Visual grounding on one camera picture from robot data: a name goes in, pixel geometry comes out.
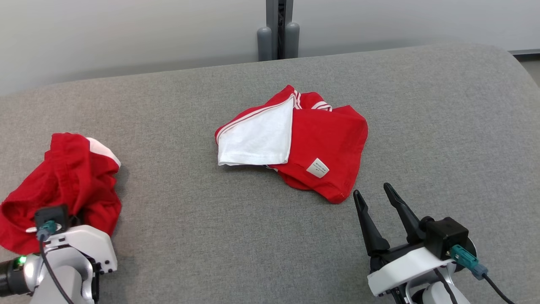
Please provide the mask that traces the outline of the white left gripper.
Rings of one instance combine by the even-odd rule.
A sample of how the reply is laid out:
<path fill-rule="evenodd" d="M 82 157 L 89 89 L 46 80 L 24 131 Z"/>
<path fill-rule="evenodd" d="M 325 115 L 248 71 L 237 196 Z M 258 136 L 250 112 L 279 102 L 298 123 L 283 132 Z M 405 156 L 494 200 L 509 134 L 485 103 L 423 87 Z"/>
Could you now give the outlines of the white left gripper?
<path fill-rule="evenodd" d="M 28 255 L 26 275 L 93 275 L 118 270 L 118 261 L 109 235 L 89 225 L 80 225 L 46 238 L 40 248 L 41 256 Z"/>

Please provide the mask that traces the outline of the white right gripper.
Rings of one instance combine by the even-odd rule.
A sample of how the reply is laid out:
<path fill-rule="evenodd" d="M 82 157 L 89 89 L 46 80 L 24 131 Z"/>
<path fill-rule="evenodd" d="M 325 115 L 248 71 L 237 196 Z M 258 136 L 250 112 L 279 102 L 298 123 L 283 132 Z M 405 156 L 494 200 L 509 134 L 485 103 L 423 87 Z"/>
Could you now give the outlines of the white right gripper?
<path fill-rule="evenodd" d="M 420 220 L 388 182 L 383 185 L 390 204 L 397 210 L 407 233 L 408 244 L 390 247 L 382 237 L 368 212 L 368 206 L 361 193 L 355 189 L 353 198 L 367 255 L 370 258 L 368 285 L 374 296 L 384 293 L 394 298 L 410 298 L 410 289 L 422 284 L 430 286 L 418 296 L 421 298 L 441 298 L 443 292 L 454 297 L 451 275 L 454 271 L 452 259 L 444 255 L 440 258 L 432 254 L 422 242 L 426 233 L 420 230 Z"/>

